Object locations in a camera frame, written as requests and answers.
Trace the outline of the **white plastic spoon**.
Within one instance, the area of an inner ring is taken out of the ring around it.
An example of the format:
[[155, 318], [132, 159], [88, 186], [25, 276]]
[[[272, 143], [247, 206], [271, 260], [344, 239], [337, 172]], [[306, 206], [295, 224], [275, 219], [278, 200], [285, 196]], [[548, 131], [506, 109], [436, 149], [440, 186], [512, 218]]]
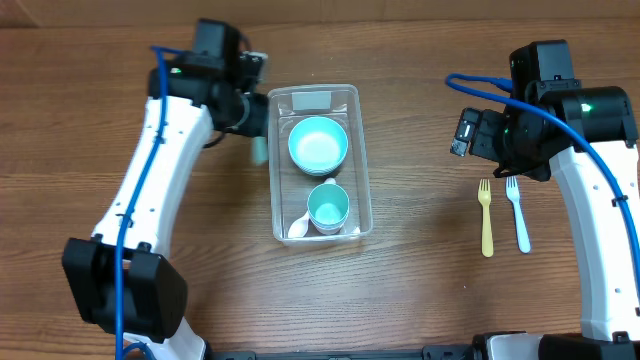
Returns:
[[315, 195], [317, 187], [309, 194], [306, 202], [305, 214], [295, 220], [289, 227], [287, 236], [289, 238], [304, 237], [309, 229], [309, 222], [331, 226], [339, 224], [343, 218], [343, 212], [334, 201], [331, 194], [321, 189], [318, 195]]

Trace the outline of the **green plastic cup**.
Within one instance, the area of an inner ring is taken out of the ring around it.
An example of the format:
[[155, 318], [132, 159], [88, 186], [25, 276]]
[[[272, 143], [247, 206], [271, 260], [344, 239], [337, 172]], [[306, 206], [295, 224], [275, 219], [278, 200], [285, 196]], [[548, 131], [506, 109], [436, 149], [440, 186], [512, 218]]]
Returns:
[[349, 196], [339, 185], [323, 183], [309, 194], [307, 208], [316, 229], [325, 235], [337, 233], [345, 224], [349, 212]]

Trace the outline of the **yellow plastic fork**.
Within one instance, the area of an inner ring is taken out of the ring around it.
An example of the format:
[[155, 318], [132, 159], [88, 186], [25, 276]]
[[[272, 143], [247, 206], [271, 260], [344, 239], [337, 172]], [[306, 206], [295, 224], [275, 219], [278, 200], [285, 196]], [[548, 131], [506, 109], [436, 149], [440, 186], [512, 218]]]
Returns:
[[488, 179], [480, 180], [477, 195], [482, 206], [481, 252], [485, 257], [490, 258], [494, 255], [494, 243], [490, 217], [491, 189]]

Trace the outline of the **white fork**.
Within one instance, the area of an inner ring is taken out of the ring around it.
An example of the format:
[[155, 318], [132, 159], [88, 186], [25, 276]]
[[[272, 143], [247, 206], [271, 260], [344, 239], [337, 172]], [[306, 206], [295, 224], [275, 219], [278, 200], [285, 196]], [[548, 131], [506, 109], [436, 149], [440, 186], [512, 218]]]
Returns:
[[255, 166], [261, 166], [269, 159], [268, 140], [266, 137], [254, 137], [251, 142], [251, 158]]
[[506, 196], [511, 202], [513, 208], [514, 223], [519, 250], [522, 253], [528, 254], [531, 252], [532, 247], [521, 208], [521, 197], [516, 176], [510, 176], [506, 179], [505, 189]]

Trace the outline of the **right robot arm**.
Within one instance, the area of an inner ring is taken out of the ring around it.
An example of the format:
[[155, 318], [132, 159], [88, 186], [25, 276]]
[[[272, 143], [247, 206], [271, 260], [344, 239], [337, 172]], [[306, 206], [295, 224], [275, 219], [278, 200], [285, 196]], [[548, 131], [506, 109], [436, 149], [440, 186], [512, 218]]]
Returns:
[[467, 87], [471, 76], [446, 84], [502, 103], [505, 110], [467, 108], [451, 146], [497, 163], [495, 177], [554, 178], [569, 215], [580, 275], [581, 332], [479, 335], [484, 359], [636, 359], [639, 356], [639, 153], [626, 93], [581, 88], [578, 81], [544, 82], [538, 100]]

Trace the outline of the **blue plastic cup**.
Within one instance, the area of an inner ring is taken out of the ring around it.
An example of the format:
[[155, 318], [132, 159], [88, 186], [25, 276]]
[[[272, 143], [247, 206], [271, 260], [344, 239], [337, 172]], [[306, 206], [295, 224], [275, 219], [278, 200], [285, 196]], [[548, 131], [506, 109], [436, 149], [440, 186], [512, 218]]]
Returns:
[[333, 224], [331, 226], [325, 226], [323, 224], [316, 224], [314, 223], [314, 227], [321, 233], [324, 235], [334, 235], [334, 234], [338, 234], [341, 229], [343, 228], [343, 224]]

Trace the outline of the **light blue bowl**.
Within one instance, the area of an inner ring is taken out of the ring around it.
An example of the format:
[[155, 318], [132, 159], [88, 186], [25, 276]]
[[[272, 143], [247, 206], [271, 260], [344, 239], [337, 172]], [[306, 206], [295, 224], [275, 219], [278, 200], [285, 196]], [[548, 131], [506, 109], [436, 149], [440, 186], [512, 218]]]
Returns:
[[349, 140], [336, 121], [313, 116], [295, 125], [288, 137], [288, 151], [294, 164], [304, 173], [327, 175], [345, 160]]

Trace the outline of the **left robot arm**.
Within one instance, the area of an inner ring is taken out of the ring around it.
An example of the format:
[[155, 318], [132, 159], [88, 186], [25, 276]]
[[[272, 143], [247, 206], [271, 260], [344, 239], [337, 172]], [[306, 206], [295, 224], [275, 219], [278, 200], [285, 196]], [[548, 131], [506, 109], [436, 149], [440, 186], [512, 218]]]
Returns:
[[116, 358], [138, 349], [148, 359], [211, 359], [185, 318], [188, 286], [169, 261], [173, 225], [199, 154], [219, 142], [215, 132], [253, 138], [254, 161], [265, 162], [268, 99], [255, 87], [268, 56], [155, 52], [125, 177], [90, 239], [67, 241], [62, 266], [82, 320], [115, 336]]

